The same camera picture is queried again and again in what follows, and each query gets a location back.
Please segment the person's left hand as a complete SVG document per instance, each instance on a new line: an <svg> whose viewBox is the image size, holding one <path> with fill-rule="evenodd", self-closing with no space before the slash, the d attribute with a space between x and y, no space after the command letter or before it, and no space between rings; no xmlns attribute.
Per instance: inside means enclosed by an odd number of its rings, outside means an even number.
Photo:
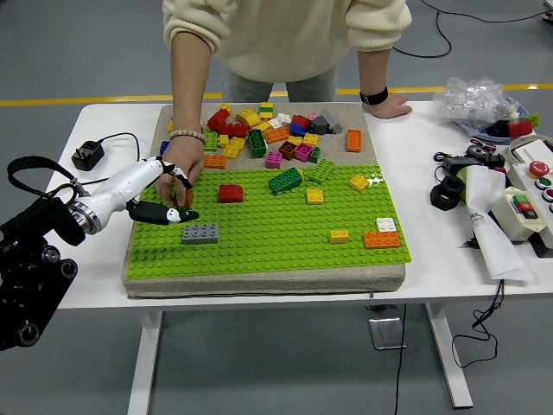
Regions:
<svg viewBox="0 0 553 415"><path fill-rule="evenodd" d="M388 98L378 105L363 104L362 108L365 112L379 119L391 119L402 117L412 113L412 107L407 104L408 97L406 95L389 93Z"/></svg>

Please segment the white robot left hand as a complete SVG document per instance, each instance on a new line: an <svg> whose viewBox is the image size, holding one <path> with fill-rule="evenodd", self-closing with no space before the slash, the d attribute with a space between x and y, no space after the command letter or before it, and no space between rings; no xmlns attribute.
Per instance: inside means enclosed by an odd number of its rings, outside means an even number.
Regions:
<svg viewBox="0 0 553 415"><path fill-rule="evenodd" d="M86 232L89 234L104 229L113 213L124 210L129 212L134 221L154 225L167 226L199 219L200 214L195 211L135 200L163 174L176 177L185 188L192 188L188 177L179 167L163 161L159 156L153 156L120 170L91 195L78 197L73 204L73 215L88 222Z"/></svg>

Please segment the person's right hand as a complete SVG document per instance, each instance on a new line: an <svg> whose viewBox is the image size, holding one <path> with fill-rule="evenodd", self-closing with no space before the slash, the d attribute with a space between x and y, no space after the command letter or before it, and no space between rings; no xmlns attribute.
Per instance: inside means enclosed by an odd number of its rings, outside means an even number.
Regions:
<svg viewBox="0 0 553 415"><path fill-rule="evenodd" d="M163 153L163 160L180 168L188 181L194 184L203 170L204 144L195 137L173 138ZM183 208L187 188L178 179L167 174L160 176L155 183L156 191L169 207Z"/></svg>

